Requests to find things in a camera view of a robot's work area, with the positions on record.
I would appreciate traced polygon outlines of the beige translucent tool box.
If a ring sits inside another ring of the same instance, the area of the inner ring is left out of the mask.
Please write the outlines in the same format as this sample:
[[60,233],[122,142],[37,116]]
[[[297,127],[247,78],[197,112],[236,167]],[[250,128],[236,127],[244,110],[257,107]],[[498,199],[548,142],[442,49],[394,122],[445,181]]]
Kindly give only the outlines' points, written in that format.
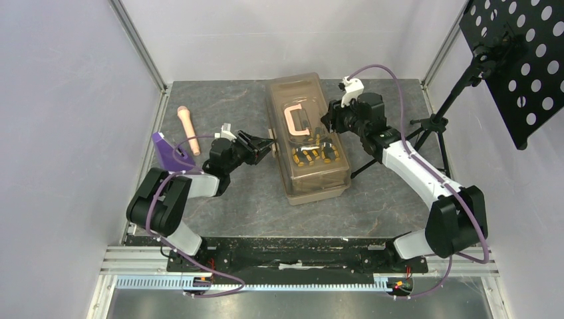
[[[341,140],[321,122],[327,113],[327,102],[319,75],[312,72],[268,80],[265,104],[269,133],[275,140],[275,157],[290,205],[338,197],[351,185],[351,167]],[[310,150],[316,140],[335,144],[340,161],[298,167],[292,149]]]

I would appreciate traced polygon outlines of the thin black-yellow screwdriver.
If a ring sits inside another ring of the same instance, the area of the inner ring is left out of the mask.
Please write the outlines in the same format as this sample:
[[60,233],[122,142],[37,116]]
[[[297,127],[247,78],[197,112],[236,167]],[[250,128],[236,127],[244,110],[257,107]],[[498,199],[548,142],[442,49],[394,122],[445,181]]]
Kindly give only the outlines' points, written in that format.
[[321,157],[321,142],[316,140],[315,143],[311,146],[311,153],[312,157],[317,160]]

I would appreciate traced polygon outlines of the black-yellow screwdriver cluster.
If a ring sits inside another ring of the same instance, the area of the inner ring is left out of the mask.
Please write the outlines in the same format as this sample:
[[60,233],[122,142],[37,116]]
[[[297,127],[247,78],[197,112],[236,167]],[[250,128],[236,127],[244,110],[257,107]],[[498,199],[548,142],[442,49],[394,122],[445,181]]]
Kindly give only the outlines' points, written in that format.
[[304,164],[307,165],[315,164],[315,155],[311,152],[311,150],[301,150],[299,154],[301,155]]
[[332,143],[324,142],[321,147],[321,157],[324,163],[331,163],[334,158],[334,151]]

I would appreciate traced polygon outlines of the black perforated panel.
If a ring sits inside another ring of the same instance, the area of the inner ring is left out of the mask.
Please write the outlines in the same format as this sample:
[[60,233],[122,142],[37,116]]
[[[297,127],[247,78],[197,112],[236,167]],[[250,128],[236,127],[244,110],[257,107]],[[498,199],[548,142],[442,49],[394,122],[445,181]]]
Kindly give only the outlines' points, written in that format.
[[494,61],[485,83],[524,150],[563,108],[563,2],[468,1],[459,26],[472,52]]

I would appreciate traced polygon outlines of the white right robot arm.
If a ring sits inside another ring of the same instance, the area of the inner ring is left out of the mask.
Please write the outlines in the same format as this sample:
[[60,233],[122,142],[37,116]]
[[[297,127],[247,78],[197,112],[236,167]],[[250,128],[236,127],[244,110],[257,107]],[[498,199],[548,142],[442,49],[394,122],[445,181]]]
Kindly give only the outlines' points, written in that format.
[[480,244],[489,260],[488,225],[483,192],[464,187],[426,161],[395,128],[386,123],[382,96],[362,93],[348,105],[329,102],[321,122],[332,132],[357,135],[374,161],[400,176],[425,202],[430,213],[425,228],[394,238],[384,253],[385,265],[401,271],[419,256],[463,256]]

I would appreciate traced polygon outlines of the large black-yellow Phillips screwdriver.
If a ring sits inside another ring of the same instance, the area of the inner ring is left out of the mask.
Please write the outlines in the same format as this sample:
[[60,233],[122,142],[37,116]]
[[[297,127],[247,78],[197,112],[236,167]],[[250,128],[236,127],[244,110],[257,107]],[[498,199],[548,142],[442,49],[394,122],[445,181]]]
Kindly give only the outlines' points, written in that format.
[[298,167],[303,167],[309,162],[307,155],[303,153],[301,148],[292,149],[292,158]]

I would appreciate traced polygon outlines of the aluminium frame rail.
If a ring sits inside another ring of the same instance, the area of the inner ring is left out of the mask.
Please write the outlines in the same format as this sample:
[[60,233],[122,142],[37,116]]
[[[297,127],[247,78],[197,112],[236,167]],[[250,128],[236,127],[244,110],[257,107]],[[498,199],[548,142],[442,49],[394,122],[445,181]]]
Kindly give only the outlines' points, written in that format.
[[152,78],[154,84],[161,93],[165,93],[168,89],[168,84],[161,75],[156,63],[151,57],[149,50],[147,49],[140,33],[138,32],[134,21],[129,15],[125,4],[121,0],[108,0],[108,3],[112,7],[117,19],[119,20],[122,28],[127,34],[128,39],[133,45],[135,51],[140,57],[142,64],[145,66],[150,77]]

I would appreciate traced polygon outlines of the purple box with grid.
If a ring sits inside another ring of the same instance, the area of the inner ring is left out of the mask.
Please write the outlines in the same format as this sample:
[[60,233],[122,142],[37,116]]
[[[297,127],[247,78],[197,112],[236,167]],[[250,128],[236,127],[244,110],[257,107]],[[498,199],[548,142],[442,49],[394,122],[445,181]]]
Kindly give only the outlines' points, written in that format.
[[196,163],[191,154],[182,146],[175,147],[165,139],[163,133],[154,132],[151,136],[158,163],[168,171],[194,171]]

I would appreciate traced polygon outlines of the small black-yellow screwdriver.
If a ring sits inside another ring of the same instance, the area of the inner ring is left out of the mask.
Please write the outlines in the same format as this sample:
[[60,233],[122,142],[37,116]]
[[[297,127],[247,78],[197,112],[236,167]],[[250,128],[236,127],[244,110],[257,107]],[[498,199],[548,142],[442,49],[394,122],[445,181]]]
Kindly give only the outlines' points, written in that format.
[[332,161],[340,161],[341,160],[341,156],[339,153],[339,149],[336,147],[335,144],[330,144],[330,151],[329,151],[329,158]]

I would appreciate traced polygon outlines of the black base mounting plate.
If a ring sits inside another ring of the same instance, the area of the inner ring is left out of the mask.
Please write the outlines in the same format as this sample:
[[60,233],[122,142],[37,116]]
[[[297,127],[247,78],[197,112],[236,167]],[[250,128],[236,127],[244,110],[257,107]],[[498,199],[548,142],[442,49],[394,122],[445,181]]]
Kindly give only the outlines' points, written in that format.
[[172,273],[213,269],[214,284],[370,284],[374,274],[426,274],[423,257],[400,261],[388,239],[346,237],[206,237],[193,265],[178,253],[162,253]]

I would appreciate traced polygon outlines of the black-yellow screwdriver front cluster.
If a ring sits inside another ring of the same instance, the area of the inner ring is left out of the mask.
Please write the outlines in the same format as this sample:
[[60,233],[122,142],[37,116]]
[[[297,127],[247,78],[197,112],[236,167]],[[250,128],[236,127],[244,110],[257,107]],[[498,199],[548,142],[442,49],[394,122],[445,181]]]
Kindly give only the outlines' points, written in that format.
[[332,143],[324,142],[321,147],[321,157],[324,163],[331,163],[334,158],[334,151]]

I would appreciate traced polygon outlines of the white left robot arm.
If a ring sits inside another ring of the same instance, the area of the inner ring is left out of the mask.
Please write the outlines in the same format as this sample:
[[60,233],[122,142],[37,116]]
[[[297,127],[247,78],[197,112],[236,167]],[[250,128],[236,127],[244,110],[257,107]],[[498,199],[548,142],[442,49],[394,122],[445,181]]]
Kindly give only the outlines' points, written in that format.
[[200,248],[204,240],[183,221],[187,201],[223,195],[230,174],[242,164],[257,165],[271,152],[274,143],[271,138],[252,136],[242,130],[236,134],[216,133],[203,167],[150,169],[128,204],[127,220],[163,240],[177,253],[184,253],[183,262],[192,271],[205,269],[209,255]]

